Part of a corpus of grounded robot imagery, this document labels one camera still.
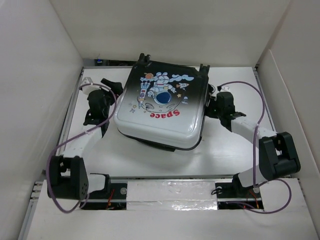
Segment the white space print suitcase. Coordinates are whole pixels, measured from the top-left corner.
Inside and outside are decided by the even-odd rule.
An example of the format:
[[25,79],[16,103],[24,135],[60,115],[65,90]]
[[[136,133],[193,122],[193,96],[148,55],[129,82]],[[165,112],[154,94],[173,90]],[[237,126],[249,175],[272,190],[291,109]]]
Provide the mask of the white space print suitcase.
[[153,147],[190,151],[202,140],[209,65],[155,61],[141,53],[113,116],[124,136]]

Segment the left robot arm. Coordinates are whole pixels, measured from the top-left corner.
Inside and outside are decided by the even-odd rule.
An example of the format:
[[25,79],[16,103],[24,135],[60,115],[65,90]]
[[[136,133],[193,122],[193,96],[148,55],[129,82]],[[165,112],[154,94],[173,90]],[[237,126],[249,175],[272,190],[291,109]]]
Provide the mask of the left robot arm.
[[50,158],[47,193],[52,199],[83,201],[89,194],[104,199],[112,191],[109,175],[87,173],[85,159],[107,132],[114,114],[110,107],[117,105],[123,86],[105,78],[97,84],[85,77],[79,89],[87,97],[88,110],[82,132],[67,141],[67,147],[60,155]]

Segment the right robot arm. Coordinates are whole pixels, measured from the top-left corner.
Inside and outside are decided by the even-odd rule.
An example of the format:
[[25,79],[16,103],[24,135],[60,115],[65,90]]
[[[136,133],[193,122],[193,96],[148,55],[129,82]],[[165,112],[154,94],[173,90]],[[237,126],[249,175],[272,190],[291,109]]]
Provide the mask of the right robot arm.
[[251,121],[244,113],[236,111],[234,97],[230,92],[219,92],[211,97],[206,116],[218,119],[231,133],[252,143],[256,152],[253,167],[232,177],[231,191],[237,197],[249,189],[282,178],[301,170],[296,146],[288,132],[275,132]]

